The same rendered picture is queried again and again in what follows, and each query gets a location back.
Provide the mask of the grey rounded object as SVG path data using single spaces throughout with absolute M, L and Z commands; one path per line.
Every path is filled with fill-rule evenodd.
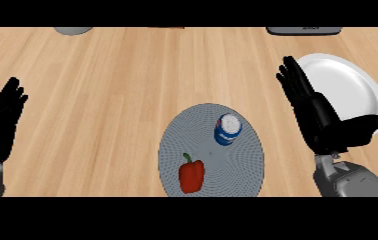
M 74 36 L 89 32 L 92 27 L 57 27 L 55 30 L 63 35 Z

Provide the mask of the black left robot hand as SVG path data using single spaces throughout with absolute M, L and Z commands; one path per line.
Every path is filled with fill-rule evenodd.
M 29 95 L 20 85 L 20 79 L 12 77 L 0 90 L 0 163 L 11 156 L 17 125 L 27 100 Z

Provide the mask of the red bell pepper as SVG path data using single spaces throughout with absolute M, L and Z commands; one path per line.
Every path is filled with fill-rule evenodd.
M 201 160 L 193 160 L 188 153 L 184 154 L 187 163 L 179 168 L 181 189 L 185 194 L 195 193 L 203 188 L 206 167 Z

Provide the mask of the grey oval placemat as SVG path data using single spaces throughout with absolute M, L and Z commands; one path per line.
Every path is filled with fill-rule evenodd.
M 215 138 L 216 122 L 231 113 L 243 131 L 229 146 Z M 181 188 L 179 168 L 193 160 L 204 162 L 201 190 L 185 194 Z M 229 107 L 206 103 L 185 109 L 172 120 L 160 142 L 160 179 L 170 197 L 256 197 L 265 179 L 265 153 L 257 132 L 243 115 Z

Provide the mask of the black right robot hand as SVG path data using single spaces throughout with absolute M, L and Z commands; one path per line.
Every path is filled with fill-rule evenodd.
M 305 142 L 317 155 L 345 153 L 371 143 L 378 115 L 342 120 L 325 95 L 314 89 L 293 56 L 284 57 L 277 79 L 290 101 Z

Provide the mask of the white round plate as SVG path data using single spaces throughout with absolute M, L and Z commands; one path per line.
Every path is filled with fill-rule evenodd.
M 297 62 L 343 120 L 378 115 L 378 83 L 356 64 L 325 53 L 308 54 Z

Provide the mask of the blue and white can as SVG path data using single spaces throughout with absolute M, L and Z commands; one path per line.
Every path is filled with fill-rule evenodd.
M 243 123 L 238 117 L 226 113 L 216 122 L 215 139 L 224 146 L 229 146 L 243 132 Z

